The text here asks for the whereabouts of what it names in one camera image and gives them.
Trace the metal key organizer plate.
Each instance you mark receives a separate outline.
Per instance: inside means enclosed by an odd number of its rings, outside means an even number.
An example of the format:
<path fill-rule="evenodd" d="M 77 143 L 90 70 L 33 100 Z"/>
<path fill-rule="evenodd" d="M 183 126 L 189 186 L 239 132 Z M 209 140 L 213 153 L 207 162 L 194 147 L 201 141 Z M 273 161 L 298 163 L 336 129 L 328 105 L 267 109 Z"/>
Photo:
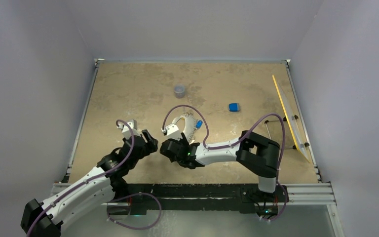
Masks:
<path fill-rule="evenodd" d="M 179 129 L 180 132 L 181 132 L 181 136 L 182 136 L 182 133 L 183 133 L 184 136 L 185 136 L 185 138 L 186 138 L 186 140 L 188 142 L 192 141 L 194 133 L 196 131 L 195 126 L 196 126 L 196 123 L 197 123 L 197 119 L 191 113 L 184 113 L 181 116 L 175 117 L 172 120 L 172 123 L 174 123 L 174 124 L 176 124 L 178 126 L 178 123 L 180 121 L 183 121 L 185 123 L 184 129 L 183 130 Z"/>

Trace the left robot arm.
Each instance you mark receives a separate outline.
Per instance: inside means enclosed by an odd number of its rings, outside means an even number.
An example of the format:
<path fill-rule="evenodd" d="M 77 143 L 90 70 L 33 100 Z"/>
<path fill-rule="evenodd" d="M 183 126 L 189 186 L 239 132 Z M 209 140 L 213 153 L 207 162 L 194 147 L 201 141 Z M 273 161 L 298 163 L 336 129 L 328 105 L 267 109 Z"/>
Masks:
<path fill-rule="evenodd" d="M 29 201 L 20 224 L 26 235 L 59 237 L 70 224 L 101 204 L 131 201 L 134 194 L 123 177 L 139 160 L 157 151 L 158 140 L 143 130 L 123 142 L 63 191 L 43 201 Z"/>

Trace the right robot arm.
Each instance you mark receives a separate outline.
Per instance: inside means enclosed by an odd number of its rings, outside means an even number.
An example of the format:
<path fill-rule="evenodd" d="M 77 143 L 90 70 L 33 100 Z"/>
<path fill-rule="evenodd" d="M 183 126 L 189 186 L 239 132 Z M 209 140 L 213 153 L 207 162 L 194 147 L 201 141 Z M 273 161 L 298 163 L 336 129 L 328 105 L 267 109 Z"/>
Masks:
<path fill-rule="evenodd" d="M 276 196 L 280 145 L 254 132 L 246 130 L 239 139 L 206 146 L 190 144 L 184 135 L 179 140 L 169 138 L 162 143 L 160 153 L 189 169 L 218 162 L 238 162 L 258 176 L 260 199 L 269 201 Z"/>

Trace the blue key tag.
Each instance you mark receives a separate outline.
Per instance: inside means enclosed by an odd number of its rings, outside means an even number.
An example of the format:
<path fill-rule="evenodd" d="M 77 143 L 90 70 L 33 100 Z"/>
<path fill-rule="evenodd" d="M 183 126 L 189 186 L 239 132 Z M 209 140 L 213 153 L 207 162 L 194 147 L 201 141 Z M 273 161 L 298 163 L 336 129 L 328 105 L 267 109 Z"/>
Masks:
<path fill-rule="evenodd" d="M 199 120 L 199 121 L 196 123 L 195 128 L 196 128 L 196 129 L 200 129 L 200 128 L 202 127 L 202 125 L 203 125 L 203 121 L 202 121 L 202 120 Z"/>

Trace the small grey cup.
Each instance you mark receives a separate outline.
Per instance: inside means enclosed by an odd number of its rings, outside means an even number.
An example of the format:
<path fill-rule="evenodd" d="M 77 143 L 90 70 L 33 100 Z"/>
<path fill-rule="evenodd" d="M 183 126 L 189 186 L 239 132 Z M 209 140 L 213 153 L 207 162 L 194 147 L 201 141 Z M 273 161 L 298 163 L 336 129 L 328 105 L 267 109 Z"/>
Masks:
<path fill-rule="evenodd" d="M 173 88 L 174 90 L 174 95 L 176 98 L 184 98 L 186 94 L 186 87 L 182 84 L 177 84 Z"/>

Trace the blue eraser block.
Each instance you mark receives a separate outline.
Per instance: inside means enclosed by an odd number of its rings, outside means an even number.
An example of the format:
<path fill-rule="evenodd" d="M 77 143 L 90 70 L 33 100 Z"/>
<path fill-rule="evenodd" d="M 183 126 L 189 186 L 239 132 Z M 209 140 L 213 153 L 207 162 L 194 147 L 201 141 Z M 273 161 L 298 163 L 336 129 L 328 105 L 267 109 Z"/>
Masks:
<path fill-rule="evenodd" d="M 228 110 L 230 112 L 239 112 L 240 111 L 240 105 L 238 103 L 230 103 L 228 105 Z"/>

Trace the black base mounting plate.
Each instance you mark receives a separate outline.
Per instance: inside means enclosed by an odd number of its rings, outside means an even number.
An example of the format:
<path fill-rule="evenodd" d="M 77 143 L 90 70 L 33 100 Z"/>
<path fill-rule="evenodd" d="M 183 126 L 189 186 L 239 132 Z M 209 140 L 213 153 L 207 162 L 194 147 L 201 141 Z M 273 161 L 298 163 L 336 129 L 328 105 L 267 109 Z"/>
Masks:
<path fill-rule="evenodd" d="M 268 194 L 257 184 L 128 184 L 107 205 L 113 216 L 145 215 L 149 210 L 238 211 L 276 216 L 289 201 L 286 186 Z"/>

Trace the yellow wooden stick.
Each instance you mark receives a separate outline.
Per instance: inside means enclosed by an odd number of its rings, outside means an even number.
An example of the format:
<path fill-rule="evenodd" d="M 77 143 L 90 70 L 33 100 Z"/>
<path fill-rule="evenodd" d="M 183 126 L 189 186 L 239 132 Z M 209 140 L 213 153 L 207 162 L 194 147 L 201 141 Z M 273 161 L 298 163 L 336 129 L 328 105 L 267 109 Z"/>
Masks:
<path fill-rule="evenodd" d="M 295 150 L 300 151 L 300 144 L 301 143 L 299 141 L 296 129 L 294 127 L 294 125 L 297 125 L 297 122 L 296 122 L 295 116 L 292 112 L 292 109 L 290 107 L 290 103 L 289 103 L 288 98 L 286 97 L 284 91 L 282 90 L 282 87 L 277 82 L 275 75 L 272 75 L 272 79 L 273 79 L 278 97 L 280 99 L 280 103 L 281 103 L 283 111 L 284 111 L 286 122 L 288 124 L 290 133 L 291 133 L 292 138 L 293 138 Z"/>

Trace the aluminium frame rail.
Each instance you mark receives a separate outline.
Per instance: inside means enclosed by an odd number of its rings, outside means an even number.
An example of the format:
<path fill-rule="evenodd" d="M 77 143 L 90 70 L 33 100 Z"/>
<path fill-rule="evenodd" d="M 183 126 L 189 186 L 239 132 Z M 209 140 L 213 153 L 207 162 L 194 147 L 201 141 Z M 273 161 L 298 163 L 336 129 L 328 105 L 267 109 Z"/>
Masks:
<path fill-rule="evenodd" d="M 289 205 L 329 205 L 336 199 L 331 184 L 284 184 Z M 256 184 L 129 184 L 129 192 L 150 193 L 158 199 L 241 198 L 258 190 Z"/>

